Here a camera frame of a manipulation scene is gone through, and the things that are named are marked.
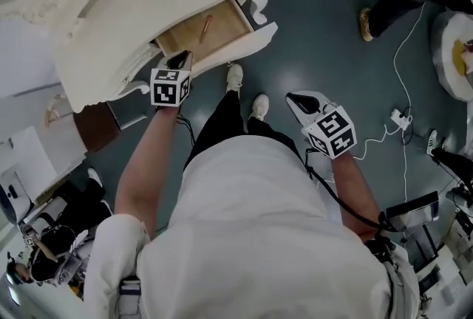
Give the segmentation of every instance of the white cabinet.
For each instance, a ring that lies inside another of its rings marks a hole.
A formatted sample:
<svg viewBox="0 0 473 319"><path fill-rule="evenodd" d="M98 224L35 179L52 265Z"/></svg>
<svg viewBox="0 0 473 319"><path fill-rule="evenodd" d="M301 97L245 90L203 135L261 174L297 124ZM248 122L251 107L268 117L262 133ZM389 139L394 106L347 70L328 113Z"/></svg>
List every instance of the white cabinet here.
<svg viewBox="0 0 473 319"><path fill-rule="evenodd" d="M150 45L175 24L225 0L4 0L0 20L18 17L45 27L52 59L72 108L113 100L127 89L137 72L159 50ZM252 16L265 24L261 14L268 0L251 0ZM226 61L250 55L265 47L276 32L267 25L224 47L198 73Z"/></svg>

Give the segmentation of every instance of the open drawer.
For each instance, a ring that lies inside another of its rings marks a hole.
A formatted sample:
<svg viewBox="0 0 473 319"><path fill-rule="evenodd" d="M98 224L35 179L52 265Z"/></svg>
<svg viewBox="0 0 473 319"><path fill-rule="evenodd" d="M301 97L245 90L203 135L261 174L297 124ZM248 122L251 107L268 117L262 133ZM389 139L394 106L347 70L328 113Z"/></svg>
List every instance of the open drawer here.
<svg viewBox="0 0 473 319"><path fill-rule="evenodd" d="M214 66L243 58L266 47L277 31L275 23L255 30L235 0L225 0L157 36L164 55L179 50L194 54L192 77Z"/></svg>

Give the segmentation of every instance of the white sneaker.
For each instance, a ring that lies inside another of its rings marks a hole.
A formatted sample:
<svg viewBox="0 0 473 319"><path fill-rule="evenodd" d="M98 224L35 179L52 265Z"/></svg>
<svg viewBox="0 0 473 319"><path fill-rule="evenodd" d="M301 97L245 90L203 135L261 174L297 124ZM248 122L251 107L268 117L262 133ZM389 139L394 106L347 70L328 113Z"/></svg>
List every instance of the white sneaker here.
<svg viewBox="0 0 473 319"><path fill-rule="evenodd" d="M432 155L432 151L438 147L438 141L437 141L437 130L432 130L432 132L429 135L429 142L427 143L427 149L426 149L426 154Z"/></svg>
<svg viewBox="0 0 473 319"><path fill-rule="evenodd" d="M253 101L253 111L250 114L250 118L255 117L260 121L265 120L265 115L269 110L269 98L267 95L259 95L255 101Z"/></svg>
<svg viewBox="0 0 473 319"><path fill-rule="evenodd" d="M113 210L110 207L109 203L105 199L101 199L101 202L109 209L110 215L113 215Z"/></svg>
<svg viewBox="0 0 473 319"><path fill-rule="evenodd" d="M97 171L94 168L88 168L87 173L89 174L90 179L96 181L103 188L102 181L100 177L98 176Z"/></svg>
<svg viewBox="0 0 473 319"><path fill-rule="evenodd" d="M243 81L243 68L239 64L232 64L227 74L227 92L235 91L238 92L242 87Z"/></svg>

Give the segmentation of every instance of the tan shoe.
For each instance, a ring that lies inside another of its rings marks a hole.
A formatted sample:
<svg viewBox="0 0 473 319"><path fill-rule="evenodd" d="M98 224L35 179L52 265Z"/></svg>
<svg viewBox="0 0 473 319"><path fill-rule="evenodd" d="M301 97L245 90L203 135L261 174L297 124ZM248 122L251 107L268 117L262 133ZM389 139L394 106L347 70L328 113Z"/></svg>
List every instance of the tan shoe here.
<svg viewBox="0 0 473 319"><path fill-rule="evenodd" d="M371 11L370 8L363 8L360 12L360 16L358 17L358 20L360 21L361 37L366 42L372 41L372 36L370 34L370 24L369 24L370 11Z"/></svg>

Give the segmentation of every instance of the white cable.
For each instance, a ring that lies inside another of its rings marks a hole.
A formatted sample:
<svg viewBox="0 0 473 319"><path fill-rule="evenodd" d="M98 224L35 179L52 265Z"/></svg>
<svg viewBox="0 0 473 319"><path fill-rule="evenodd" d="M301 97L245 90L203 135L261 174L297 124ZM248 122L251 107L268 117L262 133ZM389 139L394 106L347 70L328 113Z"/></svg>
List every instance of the white cable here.
<svg viewBox="0 0 473 319"><path fill-rule="evenodd" d="M407 107L408 108L408 112L407 112L407 119L409 121L409 124L412 123L412 115L411 115L411 108L412 108L412 101L411 101L411 97L409 96L409 92L407 91L407 88L406 88L406 85L404 84L404 82L402 81L402 78L401 78L401 75L399 75L399 71L398 71L398 68L396 66L396 58L398 57L398 53L399 51L401 51L401 48L402 46L407 42L407 40L410 38L410 36L413 34L415 28L417 27L417 24L419 23L419 21L421 20L422 18L422 13L423 13L423 8L425 7L426 3L423 3L422 5L422 8L421 8L421 13L419 13L419 17L417 19L417 21L414 23L414 25L412 26L412 29L411 31L409 32L409 34L407 35L407 37L405 37L405 39L401 42L401 44L399 45L399 47L396 49L396 52L394 54L394 58L392 59L392 65L394 66L394 70L396 72L396 75L398 76L398 79L399 81L401 82L401 85L402 87L404 88L404 91L406 92L406 96L407 96L407 100L409 102L409 106ZM353 159L357 159L357 160L364 160L364 158L366 157L367 155L367 144L368 142L376 142L376 143L382 143L384 141L384 139L386 138L387 135L394 135L396 134L399 130L401 129L401 127L399 126L396 130L394 130L394 132L392 133L389 133L387 131L387 127L386 125L384 125L384 135L383 137L380 139L380 140L377 140L377 139L374 139L374 138L369 138L367 140L364 141L364 153L363 153L363 156L362 157L353 157ZM406 157L406 144L404 143L404 132L405 130L402 131L401 133L401 136L402 136L402 143L403 143L403 155L404 155L404 198L405 198L405 201L404 202L407 202L407 157Z"/></svg>
<svg viewBox="0 0 473 319"><path fill-rule="evenodd" d="M413 34L413 32L415 30L415 27L417 26L417 24L421 20L422 13L423 13L423 8L425 7L425 5L426 5L426 3L422 4L421 13L419 13L419 17L418 17L417 21L414 23L414 26L412 27L412 29L409 32L409 34L407 35L407 37L405 37L405 39L399 45L398 49L396 50L396 52L394 54L394 58L392 59L392 65L394 66L394 70L396 72L396 75L398 76L398 79L401 82L402 87L404 88L404 91L406 92L407 100L409 102L409 106L407 107L407 109L408 109L407 117L411 118L409 123L412 122L412 116L411 116L412 101L411 101L411 97L409 96L409 93L407 91L406 85L402 81L401 75L399 75L399 71L398 71L398 68L396 66L396 57L398 56L399 51L401 51L402 46L407 42L407 40L409 39L411 34ZM404 154L404 198L405 198L404 202L407 202L407 157L406 157L406 143L404 142L404 130L402 131L401 136L402 136L402 152Z"/></svg>
<svg viewBox="0 0 473 319"><path fill-rule="evenodd" d="M325 182L328 182L329 184L335 184L335 179L333 178L333 174L332 174L332 179L331 180L325 180ZM319 184L320 184L320 181L317 181L317 189L319 189Z"/></svg>
<svg viewBox="0 0 473 319"><path fill-rule="evenodd" d="M364 160L364 158L367 156L367 152L368 152L368 142L376 142L376 143L382 143L384 142L384 139L386 138L387 135L394 135L396 134L399 130L401 130L401 127L399 126L396 130L394 130L392 133L388 132L387 131L387 126L384 125L384 135L383 137L379 140L379 139L375 139L375 138L369 138L369 139L366 139L364 141L364 153L363 153L363 156L362 157L353 157L353 159L357 159L357 160Z"/></svg>

